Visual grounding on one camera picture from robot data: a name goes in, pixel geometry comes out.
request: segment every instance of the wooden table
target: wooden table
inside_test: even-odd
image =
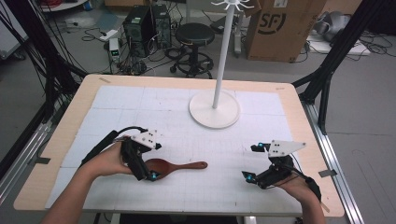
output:
[[[14,207],[17,210],[45,210],[45,204],[55,183],[59,167],[71,147],[78,128],[89,111],[99,88],[104,85],[154,87],[173,89],[214,89],[215,80],[169,77],[125,77],[89,75],[85,77],[72,103],[67,108],[56,131],[49,140],[42,157],[50,158],[49,164],[37,164],[18,195]],[[341,217],[345,211],[332,179],[320,177],[326,170],[316,138],[311,130],[294,87],[289,83],[268,83],[224,80],[222,88],[235,91],[275,92],[279,95],[290,127],[293,141],[306,142],[307,147],[298,151],[304,173],[313,177],[322,193],[326,217]]]

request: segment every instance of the metal rail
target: metal rail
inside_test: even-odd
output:
[[[60,104],[56,103],[55,109],[58,110],[59,107]],[[4,177],[0,180],[0,206],[3,204],[8,194],[12,191],[14,185],[25,171],[29,162],[34,158],[52,129],[53,127],[51,119],[49,119],[46,123],[40,123],[22,149],[20,155],[12,163]]]
[[[346,210],[346,215],[352,224],[363,224],[363,218],[358,205],[353,198],[352,192],[347,184],[347,180],[344,176],[344,172],[341,169],[341,165],[335,156],[332,144],[328,135],[322,133],[318,126],[318,111],[314,105],[308,105],[303,102],[303,108],[306,116],[311,123],[312,130],[314,131],[315,137],[317,138],[319,147],[323,154],[323,159],[326,161],[327,166],[330,170],[334,170],[337,175],[332,177],[335,187],[337,188],[341,202]]]

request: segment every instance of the wooden spatula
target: wooden spatula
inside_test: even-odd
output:
[[[145,161],[145,164],[149,170],[153,170],[161,174],[157,179],[162,179],[179,169],[205,169],[207,167],[207,163],[205,161],[197,161],[187,164],[173,164],[162,159],[150,159]]]

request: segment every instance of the black stool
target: black stool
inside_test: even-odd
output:
[[[213,68],[213,60],[198,52],[198,48],[206,46],[215,39],[215,33],[206,25],[201,23],[187,23],[178,27],[176,31],[176,40],[181,44],[189,47],[191,52],[180,55],[177,62],[170,68],[171,73],[175,73],[177,68],[186,74],[186,77],[201,75],[207,73],[209,78],[212,75],[209,70]]]

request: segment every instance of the cardboard box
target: cardboard box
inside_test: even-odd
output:
[[[149,6],[149,0],[105,0],[105,5],[107,7]]]
[[[295,62],[326,0],[256,1],[261,10],[251,15],[247,28],[247,58]]]

